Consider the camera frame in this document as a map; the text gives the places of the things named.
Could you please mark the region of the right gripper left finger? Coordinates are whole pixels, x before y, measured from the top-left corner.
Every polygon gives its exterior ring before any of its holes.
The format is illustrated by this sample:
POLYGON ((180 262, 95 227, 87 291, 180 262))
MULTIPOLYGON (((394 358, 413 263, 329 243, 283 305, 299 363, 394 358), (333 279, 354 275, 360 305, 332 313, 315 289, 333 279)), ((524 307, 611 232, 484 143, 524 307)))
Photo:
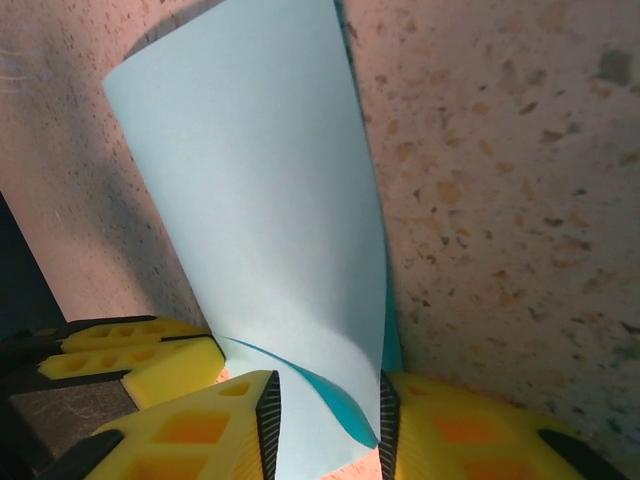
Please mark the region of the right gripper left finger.
POLYGON ((259 370, 126 415, 78 441, 43 479, 272 479, 280 379, 259 370))

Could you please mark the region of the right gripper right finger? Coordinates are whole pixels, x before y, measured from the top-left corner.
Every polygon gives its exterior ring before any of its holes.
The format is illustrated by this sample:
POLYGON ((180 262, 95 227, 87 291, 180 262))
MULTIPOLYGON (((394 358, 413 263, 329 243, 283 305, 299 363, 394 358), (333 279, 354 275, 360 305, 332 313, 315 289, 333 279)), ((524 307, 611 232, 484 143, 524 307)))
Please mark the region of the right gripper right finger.
POLYGON ((406 372, 380 383, 385 479, 622 479, 566 425, 406 372))

